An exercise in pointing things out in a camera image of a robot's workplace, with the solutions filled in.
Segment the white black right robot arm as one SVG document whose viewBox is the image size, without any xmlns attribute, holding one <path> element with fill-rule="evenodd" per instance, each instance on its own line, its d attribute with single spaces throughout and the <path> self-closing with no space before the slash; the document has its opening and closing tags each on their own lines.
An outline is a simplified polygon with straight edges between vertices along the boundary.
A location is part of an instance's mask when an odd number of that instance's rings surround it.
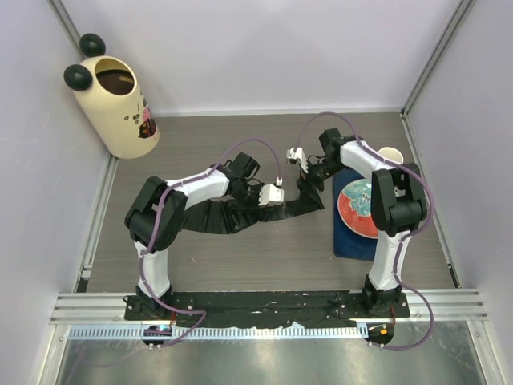
<svg viewBox="0 0 513 385">
<path fill-rule="evenodd" d="M 320 163 L 309 162 L 298 145 L 287 151 L 287 159 L 299 163 L 301 177 L 316 188 L 344 168 L 353 169 L 370 182 L 370 215 L 378 240 L 362 289 L 362 307 L 370 316 L 389 317 L 393 306 L 401 302 L 402 263 L 410 238 L 428 215 L 418 166 L 393 162 L 360 136 L 342 136 L 336 128 L 324 131 L 319 141 L 324 151 Z"/>
</svg>

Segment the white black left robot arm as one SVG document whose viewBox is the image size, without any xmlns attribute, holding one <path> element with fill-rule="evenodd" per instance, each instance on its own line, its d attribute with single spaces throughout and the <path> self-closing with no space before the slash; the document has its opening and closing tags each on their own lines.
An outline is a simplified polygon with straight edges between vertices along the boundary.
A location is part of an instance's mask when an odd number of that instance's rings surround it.
<svg viewBox="0 0 513 385">
<path fill-rule="evenodd" d="M 135 294 L 125 299 L 130 319 L 169 314 L 168 250 L 181 230 L 228 235 L 257 222 L 263 184 L 251 182 L 259 169 L 241 152 L 195 176 L 169 181 L 152 176 L 145 182 L 124 220 L 139 259 Z"/>
</svg>

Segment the black trash bag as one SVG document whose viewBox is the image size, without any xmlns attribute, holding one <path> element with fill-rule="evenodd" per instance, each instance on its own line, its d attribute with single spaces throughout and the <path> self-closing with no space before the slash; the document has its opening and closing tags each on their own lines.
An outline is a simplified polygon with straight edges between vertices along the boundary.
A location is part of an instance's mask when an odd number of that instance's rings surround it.
<svg viewBox="0 0 513 385">
<path fill-rule="evenodd" d="M 235 199 L 201 202 L 185 211 L 182 229 L 229 235 L 239 233 L 259 222 L 287 220 L 325 207 L 314 187 L 300 183 L 298 190 L 297 199 L 272 206 L 243 205 Z"/>
</svg>

